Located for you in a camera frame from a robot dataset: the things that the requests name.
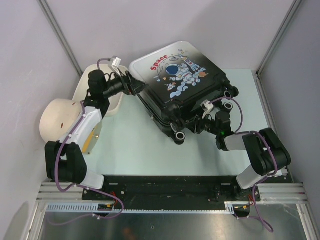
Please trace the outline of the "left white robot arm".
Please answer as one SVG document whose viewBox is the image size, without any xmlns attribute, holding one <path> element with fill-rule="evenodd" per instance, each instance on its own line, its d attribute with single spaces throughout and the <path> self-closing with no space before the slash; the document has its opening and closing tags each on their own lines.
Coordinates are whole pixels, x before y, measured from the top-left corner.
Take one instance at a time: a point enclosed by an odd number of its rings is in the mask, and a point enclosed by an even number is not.
<svg viewBox="0 0 320 240">
<path fill-rule="evenodd" d="M 69 182 L 72 185 L 93 189 L 100 200 L 110 196 L 111 188 L 104 184 L 103 175 L 88 169 L 82 149 L 94 127 L 102 121 L 110 107 L 109 99 L 119 93 L 137 96 L 148 84 L 134 78 L 129 71 L 119 72 L 112 78 L 100 69 L 88 74 L 88 90 L 80 102 L 80 114 L 66 133 L 56 141 L 46 143 L 46 174 L 55 183 Z"/>
</svg>

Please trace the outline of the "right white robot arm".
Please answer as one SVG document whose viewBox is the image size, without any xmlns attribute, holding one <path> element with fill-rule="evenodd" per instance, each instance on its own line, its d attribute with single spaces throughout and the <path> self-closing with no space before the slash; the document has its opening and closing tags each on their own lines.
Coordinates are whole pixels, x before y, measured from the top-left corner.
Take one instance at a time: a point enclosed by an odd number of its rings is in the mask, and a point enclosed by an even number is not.
<svg viewBox="0 0 320 240">
<path fill-rule="evenodd" d="M 217 148 L 222 151 L 246 151 L 250 165 L 235 178 L 236 185 L 230 188 L 231 196 L 242 201 L 249 188 L 262 183 L 291 164 L 291 155 L 271 128 L 260 131 L 232 131 L 230 114 L 219 111 L 215 119 L 198 117 L 190 124 L 195 134 L 208 132 L 216 136 Z"/>
</svg>

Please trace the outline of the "black white space suitcase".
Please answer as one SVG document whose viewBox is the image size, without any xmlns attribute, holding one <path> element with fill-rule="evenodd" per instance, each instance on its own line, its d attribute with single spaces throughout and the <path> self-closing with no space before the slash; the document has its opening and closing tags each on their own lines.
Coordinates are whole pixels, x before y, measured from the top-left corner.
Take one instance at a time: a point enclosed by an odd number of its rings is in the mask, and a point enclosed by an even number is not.
<svg viewBox="0 0 320 240">
<path fill-rule="evenodd" d="M 214 105 L 207 115 L 230 114 L 231 103 L 239 90 L 232 86 L 226 73 L 187 41 L 178 41 L 130 63 L 132 76 L 148 84 L 140 101 L 158 128 L 177 144 L 184 143 L 183 130 L 196 117 L 202 117 L 201 103 Z"/>
</svg>

